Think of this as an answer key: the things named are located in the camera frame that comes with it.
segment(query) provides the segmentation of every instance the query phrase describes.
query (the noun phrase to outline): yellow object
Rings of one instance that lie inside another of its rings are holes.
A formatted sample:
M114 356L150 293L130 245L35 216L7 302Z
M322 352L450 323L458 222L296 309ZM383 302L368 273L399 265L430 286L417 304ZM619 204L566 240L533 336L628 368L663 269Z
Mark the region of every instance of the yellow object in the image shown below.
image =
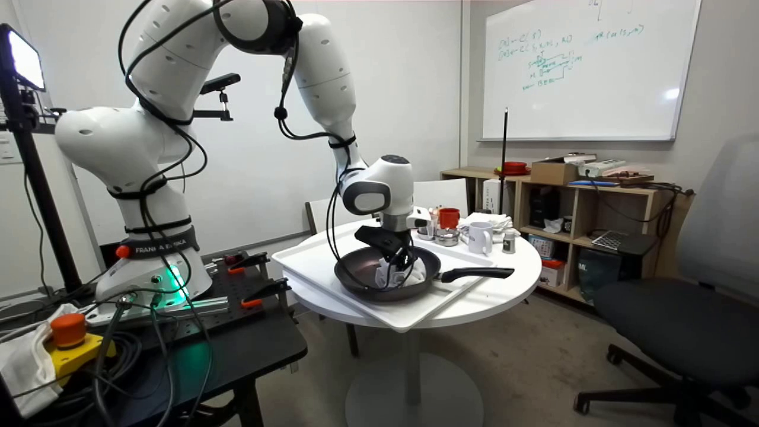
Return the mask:
M54 378L65 380L69 374L73 374L77 368L83 368L87 360L96 356L99 346L101 346L99 335L84 335L84 341L73 348L56 348L48 344L48 353L54 365Z

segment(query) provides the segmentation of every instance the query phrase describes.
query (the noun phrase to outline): black frying pan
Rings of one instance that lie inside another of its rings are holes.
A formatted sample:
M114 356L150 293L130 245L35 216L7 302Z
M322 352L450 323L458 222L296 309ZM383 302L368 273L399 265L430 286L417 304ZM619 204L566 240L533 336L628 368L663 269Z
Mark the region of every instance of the black frying pan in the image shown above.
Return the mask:
M421 283L374 286L374 270L380 269L381 253L373 246L347 253L338 264L335 264L335 274L348 292L362 298L402 302L421 296L433 284L433 280L453 283L465 274L510 277L515 273L513 269L453 269L441 273L441 258L437 253L420 246L407 246L407 252L425 264L427 274Z

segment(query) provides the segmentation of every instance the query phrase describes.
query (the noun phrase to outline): pan handle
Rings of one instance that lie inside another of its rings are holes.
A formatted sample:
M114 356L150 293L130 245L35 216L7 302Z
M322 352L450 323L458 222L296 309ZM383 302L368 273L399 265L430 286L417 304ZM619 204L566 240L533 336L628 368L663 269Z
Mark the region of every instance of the pan handle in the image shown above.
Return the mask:
M453 283L465 274L510 277L515 269L450 269L441 273L441 283Z

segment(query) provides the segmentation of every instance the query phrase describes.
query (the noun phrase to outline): round white table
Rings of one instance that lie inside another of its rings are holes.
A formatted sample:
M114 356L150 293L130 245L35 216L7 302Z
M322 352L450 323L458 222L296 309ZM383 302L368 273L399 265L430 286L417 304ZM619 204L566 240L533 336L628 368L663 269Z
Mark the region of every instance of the round white table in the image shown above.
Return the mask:
M337 235L355 231L361 222L338 226ZM324 237L312 235L301 245L319 245ZM446 252L468 253L465 245L446 246ZM502 312L519 302L523 302L540 274L537 252L521 237L516 237L515 253L504 253L500 246L494 246L488 253L494 265L515 269L508 280L485 277L459 293L453 304L432 312L430 317L412 324L412 330L425 328L450 328L463 323L475 323L495 312ZM376 317L355 309L355 302L347 304L342 296L331 296L315 284L312 274L301 274L299 264L281 264L281 274L296 293L296 298L328 317L362 324L362 328L387 328ZM400 359L383 359L361 365L361 373L352 378L347 395L347 425L348 427L470 427L484 425L484 407L476 384L468 373L453 365L446 359L433 353L420 353L417 339L402 339L406 352Z

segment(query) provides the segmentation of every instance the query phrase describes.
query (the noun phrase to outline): floor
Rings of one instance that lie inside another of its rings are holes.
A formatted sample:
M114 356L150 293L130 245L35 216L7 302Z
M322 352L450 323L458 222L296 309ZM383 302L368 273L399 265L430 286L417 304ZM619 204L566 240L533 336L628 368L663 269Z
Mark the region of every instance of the floor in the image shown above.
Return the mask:
M259 382L266 427L342 427L351 378L362 363L400 353L406 336L387 330L358 330L361 359L351 359L343 324L319 320L309 311L296 311L296 317L309 341L309 356ZM580 388L645 387L648 382L634 369L605 363L609 341L624 348L634 346L590 312L564 302L533 293L529 304L502 316L427 330L417 336L421 352L453 360L475 380L485 427L671 425L671 405L598 404L590 416L572 411Z

